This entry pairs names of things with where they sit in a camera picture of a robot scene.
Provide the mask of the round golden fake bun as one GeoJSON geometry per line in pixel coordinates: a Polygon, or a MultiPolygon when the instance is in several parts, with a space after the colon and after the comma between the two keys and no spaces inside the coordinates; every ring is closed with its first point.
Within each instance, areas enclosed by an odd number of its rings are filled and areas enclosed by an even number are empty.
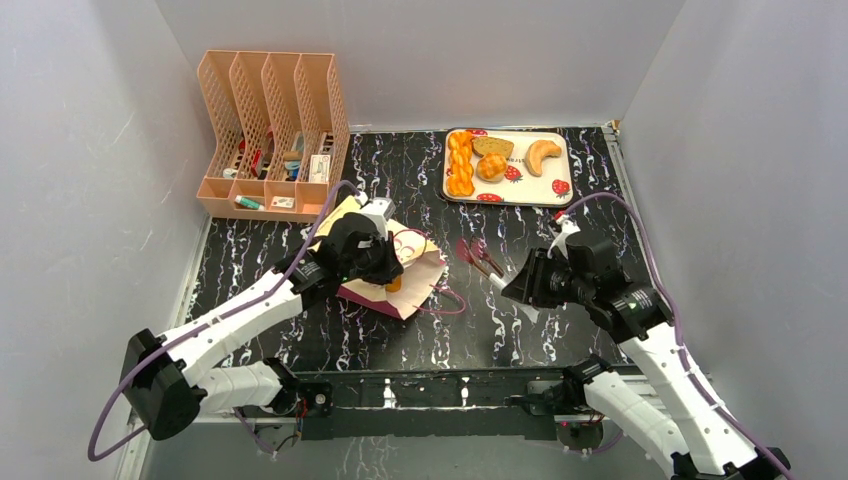
{"type": "Polygon", "coordinates": [[[475,167],[476,176],[487,183],[498,183],[504,179],[509,167],[507,158],[500,153],[487,153],[480,158],[475,167]]]}

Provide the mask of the brown fake bread slice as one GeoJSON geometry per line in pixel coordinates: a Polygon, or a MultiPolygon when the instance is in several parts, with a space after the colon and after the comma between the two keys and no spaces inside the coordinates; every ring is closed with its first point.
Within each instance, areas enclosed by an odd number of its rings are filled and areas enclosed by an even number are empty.
{"type": "Polygon", "coordinates": [[[509,158],[514,150],[513,142],[492,136],[476,136],[471,144],[474,153],[480,157],[497,154],[509,158]]]}

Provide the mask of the long golden fake baguette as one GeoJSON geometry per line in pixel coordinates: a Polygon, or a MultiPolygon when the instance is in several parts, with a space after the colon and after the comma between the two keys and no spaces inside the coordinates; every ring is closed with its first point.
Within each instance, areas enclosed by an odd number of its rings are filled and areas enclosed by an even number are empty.
{"type": "Polygon", "coordinates": [[[389,293],[395,293],[402,289],[402,276],[399,275],[395,277],[389,284],[385,286],[385,291],[389,293]]]}

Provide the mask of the silver metal tongs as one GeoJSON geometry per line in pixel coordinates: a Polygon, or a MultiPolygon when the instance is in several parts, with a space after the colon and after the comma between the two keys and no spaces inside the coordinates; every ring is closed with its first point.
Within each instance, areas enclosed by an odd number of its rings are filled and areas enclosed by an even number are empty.
{"type": "Polygon", "coordinates": [[[471,240],[460,238],[456,246],[457,256],[477,269],[493,286],[497,294],[501,294],[507,285],[508,276],[505,270],[494,260],[488,247],[481,238],[471,240]]]}

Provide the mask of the strawberry print metal tray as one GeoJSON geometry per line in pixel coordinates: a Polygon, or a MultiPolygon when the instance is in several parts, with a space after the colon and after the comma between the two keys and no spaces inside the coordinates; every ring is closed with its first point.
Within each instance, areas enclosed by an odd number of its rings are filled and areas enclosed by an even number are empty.
{"type": "Polygon", "coordinates": [[[568,157],[568,143],[565,138],[552,132],[527,132],[517,130],[487,130],[459,128],[449,131],[445,142],[445,155],[442,167],[442,195],[445,199],[465,203],[491,203],[497,205],[534,206],[560,208],[566,206],[573,198],[573,178],[568,157]],[[514,143],[512,155],[507,158],[509,167],[504,179],[498,183],[487,183],[475,174],[480,156],[473,151],[471,164],[474,168],[472,178],[475,188],[470,197],[451,197],[446,190],[448,170],[448,136],[459,130],[468,130],[473,138],[476,136],[492,136],[509,140],[514,143]],[[543,162],[543,174],[532,176],[524,163],[529,146],[537,140],[551,140],[562,148],[559,157],[548,158],[543,162]]]}

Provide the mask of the orange braided fake bread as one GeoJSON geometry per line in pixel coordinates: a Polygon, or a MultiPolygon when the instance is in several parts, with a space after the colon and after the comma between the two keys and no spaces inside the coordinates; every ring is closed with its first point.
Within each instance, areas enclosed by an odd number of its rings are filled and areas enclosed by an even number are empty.
{"type": "Polygon", "coordinates": [[[448,138],[448,176],[446,190],[451,197],[470,197],[474,191],[474,168],[472,159],[472,133],[459,130],[451,133],[448,138]]]}

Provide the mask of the tan fake bread roll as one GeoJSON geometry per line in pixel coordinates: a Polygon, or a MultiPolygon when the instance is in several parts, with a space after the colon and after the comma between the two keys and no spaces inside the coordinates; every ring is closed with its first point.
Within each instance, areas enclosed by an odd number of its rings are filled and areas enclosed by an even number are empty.
{"type": "Polygon", "coordinates": [[[543,174],[543,162],[561,154],[562,148],[557,143],[551,140],[537,140],[529,146],[524,163],[529,174],[540,177],[543,174]]]}

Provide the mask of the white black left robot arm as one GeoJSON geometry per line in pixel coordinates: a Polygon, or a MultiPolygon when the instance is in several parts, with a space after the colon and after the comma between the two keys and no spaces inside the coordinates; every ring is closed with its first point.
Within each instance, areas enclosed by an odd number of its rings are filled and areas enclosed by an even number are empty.
{"type": "Polygon", "coordinates": [[[294,411],[297,381],[278,360],[220,369],[217,364],[275,324],[338,294],[352,280],[386,285],[399,277],[389,216],[372,207],[337,218],[306,249],[277,262],[253,286],[182,327],[144,329],[127,344],[119,391],[155,440],[185,430],[202,413],[262,406],[294,411]]]}

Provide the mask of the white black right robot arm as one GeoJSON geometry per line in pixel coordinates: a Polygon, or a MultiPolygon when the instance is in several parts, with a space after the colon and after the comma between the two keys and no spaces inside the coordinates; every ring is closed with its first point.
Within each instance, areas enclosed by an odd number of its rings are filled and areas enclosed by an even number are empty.
{"type": "Polygon", "coordinates": [[[603,414],[670,479],[789,478],[782,451],[743,433],[676,338],[657,290],[630,279],[610,240],[593,232],[562,234],[551,251],[532,250],[501,293],[536,308],[583,307],[635,362],[664,407],[634,392],[596,355],[567,368],[561,386],[529,394],[524,403],[561,397],[577,414],[603,414]]]}

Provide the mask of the pink paper gift bag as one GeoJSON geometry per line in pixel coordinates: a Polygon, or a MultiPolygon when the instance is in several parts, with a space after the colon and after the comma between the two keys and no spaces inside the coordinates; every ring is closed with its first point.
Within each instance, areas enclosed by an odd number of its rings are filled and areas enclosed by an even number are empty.
{"type": "Polygon", "coordinates": [[[435,292],[446,293],[448,289],[439,285],[446,273],[447,265],[439,247],[421,230],[407,227],[393,219],[389,231],[394,235],[395,250],[404,267],[402,289],[395,293],[385,291],[386,285],[374,285],[363,280],[343,281],[337,268],[324,257],[324,238],[332,224],[346,213],[359,213],[368,201],[362,196],[351,195],[334,206],[322,207],[316,218],[316,233],[308,250],[309,260],[320,266],[324,275],[322,287],[330,296],[350,300],[360,306],[383,313],[389,317],[406,320],[418,312],[435,314],[458,314],[465,310],[464,298],[455,295],[459,305],[452,310],[426,308],[425,302],[435,292]]]}

